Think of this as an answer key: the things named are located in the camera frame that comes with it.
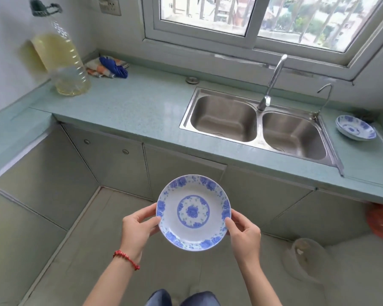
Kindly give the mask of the person's right hand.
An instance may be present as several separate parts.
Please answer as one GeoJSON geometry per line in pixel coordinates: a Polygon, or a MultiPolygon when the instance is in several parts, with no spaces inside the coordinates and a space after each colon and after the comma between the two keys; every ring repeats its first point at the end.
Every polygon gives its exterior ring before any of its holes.
{"type": "Polygon", "coordinates": [[[231,238],[231,246],[235,258],[237,256],[248,256],[254,253],[260,254],[261,231],[258,226],[252,223],[246,216],[240,212],[231,209],[231,216],[235,222],[238,222],[239,235],[231,238]]]}

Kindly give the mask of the blue floral white bowl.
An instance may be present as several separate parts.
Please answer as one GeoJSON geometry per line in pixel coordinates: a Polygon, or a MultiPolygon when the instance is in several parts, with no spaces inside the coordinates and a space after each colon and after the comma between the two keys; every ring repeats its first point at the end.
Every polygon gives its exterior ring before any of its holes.
{"type": "Polygon", "coordinates": [[[377,132],[371,125],[353,116],[338,116],[335,124],[341,134],[356,141],[370,141],[377,137],[377,132]]]}

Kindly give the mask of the grey cabinet door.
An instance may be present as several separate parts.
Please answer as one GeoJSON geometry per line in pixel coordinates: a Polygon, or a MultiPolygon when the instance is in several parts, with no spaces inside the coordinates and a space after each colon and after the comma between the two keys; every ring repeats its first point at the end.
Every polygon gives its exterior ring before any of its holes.
{"type": "Polygon", "coordinates": [[[258,227],[270,223],[315,190],[291,181],[228,166],[221,177],[231,207],[258,227]]]}
{"type": "Polygon", "coordinates": [[[68,124],[64,128],[101,185],[152,199],[142,143],[68,124]]]}
{"type": "Polygon", "coordinates": [[[332,246],[368,234],[366,213],[372,206],[316,190],[264,225],[262,231],[291,241],[305,237],[332,246]]]}
{"type": "Polygon", "coordinates": [[[199,174],[219,183],[227,168],[226,164],[147,144],[143,145],[143,149],[154,201],[157,201],[164,187],[176,178],[199,174]]]}

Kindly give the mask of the stainless steel double sink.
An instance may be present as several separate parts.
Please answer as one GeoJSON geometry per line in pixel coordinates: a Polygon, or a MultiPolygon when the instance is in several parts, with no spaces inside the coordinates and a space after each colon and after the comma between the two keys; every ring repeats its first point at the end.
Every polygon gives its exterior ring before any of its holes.
{"type": "Polygon", "coordinates": [[[196,88],[180,129],[332,166],[344,175],[322,118],[205,88],[196,88]]]}

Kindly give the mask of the person's left forearm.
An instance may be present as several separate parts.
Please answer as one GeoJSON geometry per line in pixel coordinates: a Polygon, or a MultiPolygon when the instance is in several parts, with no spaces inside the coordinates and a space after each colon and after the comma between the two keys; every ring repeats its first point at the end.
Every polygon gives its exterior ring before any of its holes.
{"type": "Polygon", "coordinates": [[[115,251],[82,306],[119,306],[133,273],[139,269],[140,261],[133,261],[121,250],[115,251]]]}

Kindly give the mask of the large plastic oil bottle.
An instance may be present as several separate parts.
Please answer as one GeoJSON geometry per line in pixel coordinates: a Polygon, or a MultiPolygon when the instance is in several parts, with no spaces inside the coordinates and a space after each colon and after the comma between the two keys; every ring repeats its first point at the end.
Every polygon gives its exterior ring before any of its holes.
{"type": "Polygon", "coordinates": [[[90,79],[69,32],[59,23],[61,6],[46,6],[41,0],[29,0],[29,6],[34,17],[31,43],[57,92],[64,96],[86,93],[90,79]]]}

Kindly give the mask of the white framed sliding window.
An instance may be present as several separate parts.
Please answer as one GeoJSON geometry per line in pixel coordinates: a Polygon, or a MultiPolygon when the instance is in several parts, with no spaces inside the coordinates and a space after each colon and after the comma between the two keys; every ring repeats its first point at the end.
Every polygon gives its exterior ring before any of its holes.
{"type": "Polygon", "coordinates": [[[351,82],[383,48],[383,0],[141,0],[145,37],[351,82]]]}

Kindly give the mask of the person's left hand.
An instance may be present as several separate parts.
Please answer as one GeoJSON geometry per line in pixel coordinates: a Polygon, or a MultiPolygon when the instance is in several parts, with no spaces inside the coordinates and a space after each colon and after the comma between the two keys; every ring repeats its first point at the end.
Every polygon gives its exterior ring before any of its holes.
{"type": "Polygon", "coordinates": [[[142,251],[151,235],[142,229],[142,222],[156,216],[157,203],[153,203],[123,218],[120,250],[130,259],[139,262],[142,251]]]}

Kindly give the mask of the person's right forearm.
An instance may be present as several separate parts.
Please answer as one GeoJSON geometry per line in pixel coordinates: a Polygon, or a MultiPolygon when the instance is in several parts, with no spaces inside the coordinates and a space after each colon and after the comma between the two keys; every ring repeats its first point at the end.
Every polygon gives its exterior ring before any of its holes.
{"type": "Polygon", "coordinates": [[[236,257],[251,306],[282,306],[282,303],[260,266],[260,255],[236,257]]]}

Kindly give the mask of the blue cloth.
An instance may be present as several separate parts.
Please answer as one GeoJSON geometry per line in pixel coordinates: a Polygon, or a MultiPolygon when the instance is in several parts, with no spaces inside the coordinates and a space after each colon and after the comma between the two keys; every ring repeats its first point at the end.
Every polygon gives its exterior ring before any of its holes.
{"type": "Polygon", "coordinates": [[[119,78],[126,79],[128,77],[128,71],[123,65],[118,65],[115,60],[100,56],[99,61],[108,71],[119,78]]]}

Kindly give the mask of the blue floral white plate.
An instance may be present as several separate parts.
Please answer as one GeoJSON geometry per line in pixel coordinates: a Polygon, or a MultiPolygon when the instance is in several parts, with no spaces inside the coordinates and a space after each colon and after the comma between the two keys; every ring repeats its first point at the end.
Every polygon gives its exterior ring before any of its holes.
{"type": "Polygon", "coordinates": [[[227,233],[231,217],[226,192],[214,180],[188,174],[178,177],[160,193],[156,216],[163,236],[175,247],[199,252],[215,247],[227,233]]]}

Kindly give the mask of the person's blue jeans legs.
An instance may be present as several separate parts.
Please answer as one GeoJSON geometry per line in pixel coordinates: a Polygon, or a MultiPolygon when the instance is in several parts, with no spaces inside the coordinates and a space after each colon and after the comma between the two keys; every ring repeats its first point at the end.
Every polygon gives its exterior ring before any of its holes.
{"type": "MultiPolygon", "coordinates": [[[[172,296],[165,289],[152,293],[144,306],[175,306],[172,296]]],[[[194,293],[184,299],[178,306],[221,306],[215,294],[210,291],[194,293]]]]}

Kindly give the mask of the checkered dish cloth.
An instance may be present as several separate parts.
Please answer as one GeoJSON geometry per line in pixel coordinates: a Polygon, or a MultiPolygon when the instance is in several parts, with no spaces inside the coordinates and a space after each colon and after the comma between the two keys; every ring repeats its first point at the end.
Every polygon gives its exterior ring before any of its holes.
{"type": "MultiPolygon", "coordinates": [[[[129,64],[125,61],[122,61],[120,59],[107,56],[107,55],[102,55],[102,56],[115,60],[118,65],[123,65],[126,68],[126,70],[129,67],[129,64]]],[[[92,76],[118,78],[117,76],[113,75],[110,71],[108,71],[104,66],[102,66],[102,64],[99,61],[99,57],[85,63],[85,67],[86,67],[87,73],[92,76]]]]}

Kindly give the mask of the white wall power socket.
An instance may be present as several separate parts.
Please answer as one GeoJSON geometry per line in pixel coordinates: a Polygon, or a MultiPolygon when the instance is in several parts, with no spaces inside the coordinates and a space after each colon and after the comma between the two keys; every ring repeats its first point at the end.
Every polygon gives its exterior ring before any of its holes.
{"type": "Polygon", "coordinates": [[[121,9],[119,0],[98,0],[101,13],[121,16],[121,9]]]}

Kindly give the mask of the tall chrome kitchen faucet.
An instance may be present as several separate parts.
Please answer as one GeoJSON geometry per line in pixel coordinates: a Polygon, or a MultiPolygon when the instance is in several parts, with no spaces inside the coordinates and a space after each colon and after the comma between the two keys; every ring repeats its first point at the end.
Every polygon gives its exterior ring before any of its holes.
{"type": "Polygon", "coordinates": [[[271,77],[271,80],[267,86],[267,90],[265,92],[265,95],[263,96],[263,98],[261,99],[260,103],[257,106],[258,111],[263,112],[268,106],[270,106],[270,103],[271,103],[270,92],[273,89],[279,75],[281,74],[281,71],[284,67],[284,64],[286,62],[287,57],[288,57],[287,54],[282,55],[281,59],[279,60],[278,64],[276,65],[274,72],[273,72],[273,75],[271,77]]]}

